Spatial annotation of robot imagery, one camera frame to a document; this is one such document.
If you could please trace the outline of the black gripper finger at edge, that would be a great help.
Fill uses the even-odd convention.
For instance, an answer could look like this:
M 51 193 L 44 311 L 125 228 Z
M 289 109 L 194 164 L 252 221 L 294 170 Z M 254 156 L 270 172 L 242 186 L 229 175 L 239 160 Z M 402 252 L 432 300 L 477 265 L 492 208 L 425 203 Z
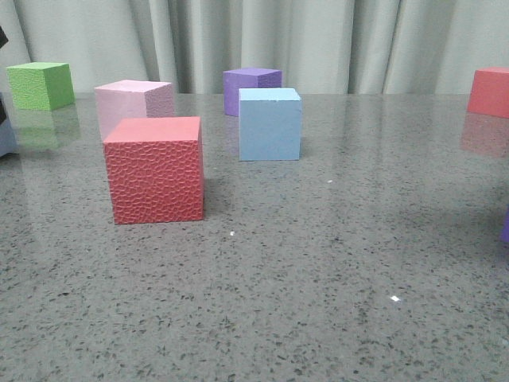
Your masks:
M 0 27 L 0 49 L 2 49 L 5 44 L 9 41 L 2 27 Z M 6 120 L 6 112 L 2 103 L 2 99 L 0 99 L 0 123 L 3 123 Z

